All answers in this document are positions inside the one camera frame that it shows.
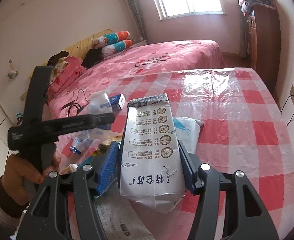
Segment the blue gripper pad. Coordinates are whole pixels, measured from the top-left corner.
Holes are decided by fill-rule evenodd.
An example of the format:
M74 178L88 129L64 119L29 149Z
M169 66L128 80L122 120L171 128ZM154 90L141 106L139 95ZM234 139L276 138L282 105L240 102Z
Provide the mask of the blue gripper pad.
M186 156L184 155L184 150L186 149L185 147L182 147L181 144L182 144L182 141L179 141L178 146L179 146L182 169L183 169L184 177L185 177L185 185L186 185L186 189L190 190L191 194L193 194L196 190L196 187L193 182L193 172L191 170L191 167L188 163Z
M98 173L97 194L99 196L102 195L108 189L111 182L114 181L117 177L115 164L116 164L116 158L118 155L118 150L119 150L118 143L116 143L115 141L112 141L110 146L108 147L107 152L105 153L107 156L105 160L103 161L103 164Z

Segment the wet wipes package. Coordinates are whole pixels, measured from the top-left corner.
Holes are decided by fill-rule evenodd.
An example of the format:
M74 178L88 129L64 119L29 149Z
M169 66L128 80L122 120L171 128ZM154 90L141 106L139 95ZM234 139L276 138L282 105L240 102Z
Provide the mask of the wet wipes package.
M178 141L167 94L128 103L119 192L168 213L185 193Z

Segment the brown circular illustration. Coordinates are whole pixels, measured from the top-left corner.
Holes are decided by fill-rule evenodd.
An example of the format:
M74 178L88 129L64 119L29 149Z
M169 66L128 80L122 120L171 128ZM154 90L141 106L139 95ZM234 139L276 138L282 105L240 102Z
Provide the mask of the brown circular illustration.
M169 158L172 155L172 149L170 147L165 147L161 150L160 155L163 158Z
M169 131L169 126L166 125L166 124L163 124L163 125L161 125L161 126L158 128L158 131L159 131L160 133L166 133L166 132Z
M164 114L164 112L166 112L166 108L164 108L164 107L157 109L157 114Z
M167 121L167 119L168 119L168 117L166 117L165 115L162 115L162 116L158 117L158 122L164 123Z
M171 141L171 137L169 135L164 135L159 139L159 142L162 145L167 145L168 143L170 143L170 141Z

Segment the metal bolt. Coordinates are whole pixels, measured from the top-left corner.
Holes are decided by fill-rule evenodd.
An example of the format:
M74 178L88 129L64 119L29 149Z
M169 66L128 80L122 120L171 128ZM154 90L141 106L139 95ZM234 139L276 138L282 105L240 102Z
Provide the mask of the metal bolt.
M200 165L200 168L202 168L204 171L207 171L210 169L210 165L207 163L203 163Z
M83 171L90 171L91 170L91 165L86 164L83 166Z
M57 172L56 171L52 171L50 174L49 174L49 176L51 177L51 178L54 178L54 177L56 177L58 174L57 174Z
M242 171L236 171L238 177L243 177L245 174Z

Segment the red and white tablecloth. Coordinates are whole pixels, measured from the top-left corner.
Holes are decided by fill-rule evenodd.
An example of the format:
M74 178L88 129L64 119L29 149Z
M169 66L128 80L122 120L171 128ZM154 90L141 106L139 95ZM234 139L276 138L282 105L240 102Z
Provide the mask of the red and white tablecloth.
M218 171L246 173L268 209L280 238L291 230L294 212L294 155L284 121L266 86L252 69L183 70L129 78L101 78L90 86L77 80L51 102L53 109L75 98L75 88L91 93L106 90L112 96L123 93L126 102L133 98L167 93L174 117L201 119L202 127L196 154ZM78 103L85 104L84 98ZM112 124L122 132L127 107ZM65 117L67 109L55 113ZM80 162L73 155L71 139L60 137L57 149L63 163ZM193 222L198 196L189 192L169 214L155 213L132 203L139 218L157 240L187 239ZM216 239L220 239L224 221L225 194L220 194Z

